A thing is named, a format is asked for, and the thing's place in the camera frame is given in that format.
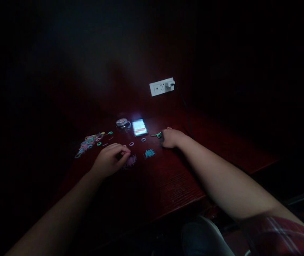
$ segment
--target smartphone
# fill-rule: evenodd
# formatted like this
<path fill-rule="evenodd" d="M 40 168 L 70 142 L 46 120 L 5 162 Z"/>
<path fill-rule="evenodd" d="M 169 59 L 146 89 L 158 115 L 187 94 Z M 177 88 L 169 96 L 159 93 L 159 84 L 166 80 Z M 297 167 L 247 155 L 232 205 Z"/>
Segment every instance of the smartphone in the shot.
<path fill-rule="evenodd" d="M 138 119 L 137 121 L 133 121 L 133 130 L 135 136 L 143 136 L 148 134 L 147 127 L 145 122 L 142 119 Z"/>

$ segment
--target red plaid fabric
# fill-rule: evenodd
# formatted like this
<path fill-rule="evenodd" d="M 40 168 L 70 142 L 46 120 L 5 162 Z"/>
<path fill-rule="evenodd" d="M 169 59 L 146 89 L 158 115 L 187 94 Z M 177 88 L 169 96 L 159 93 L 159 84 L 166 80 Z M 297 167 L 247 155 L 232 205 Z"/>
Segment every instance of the red plaid fabric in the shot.
<path fill-rule="evenodd" d="M 263 217 L 243 227 L 251 255 L 304 255 L 304 227 L 279 217 Z"/>

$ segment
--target pile of rubber bands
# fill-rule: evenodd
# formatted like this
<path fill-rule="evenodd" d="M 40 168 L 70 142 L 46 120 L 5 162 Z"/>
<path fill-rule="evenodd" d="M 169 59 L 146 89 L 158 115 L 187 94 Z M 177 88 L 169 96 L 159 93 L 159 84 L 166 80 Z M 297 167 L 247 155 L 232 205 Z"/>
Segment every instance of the pile of rubber bands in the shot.
<path fill-rule="evenodd" d="M 82 154 L 84 154 L 87 149 L 92 148 L 95 142 L 102 139 L 103 134 L 94 134 L 92 136 L 85 137 L 84 141 L 81 143 L 81 147 L 79 148 L 78 153 L 76 154 L 75 158 L 79 158 Z"/>

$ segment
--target small glass jar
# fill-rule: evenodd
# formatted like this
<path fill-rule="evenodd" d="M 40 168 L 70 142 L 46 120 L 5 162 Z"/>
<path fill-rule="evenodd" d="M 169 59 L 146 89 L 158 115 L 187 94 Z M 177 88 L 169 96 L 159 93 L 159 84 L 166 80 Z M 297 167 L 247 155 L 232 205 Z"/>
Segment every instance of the small glass jar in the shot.
<path fill-rule="evenodd" d="M 116 128 L 119 130 L 119 133 L 129 133 L 131 127 L 132 124 L 126 118 L 116 121 Z"/>

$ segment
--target jar lid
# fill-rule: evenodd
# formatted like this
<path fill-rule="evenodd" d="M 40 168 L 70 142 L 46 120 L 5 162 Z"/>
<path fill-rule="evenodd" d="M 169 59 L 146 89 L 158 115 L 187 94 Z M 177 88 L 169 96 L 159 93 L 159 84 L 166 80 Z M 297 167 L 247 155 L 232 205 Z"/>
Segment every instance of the jar lid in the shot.
<path fill-rule="evenodd" d="M 118 121 L 116 121 L 116 125 L 118 127 L 122 127 L 122 126 L 124 126 L 127 123 L 128 123 L 128 120 L 126 118 L 121 118 Z"/>

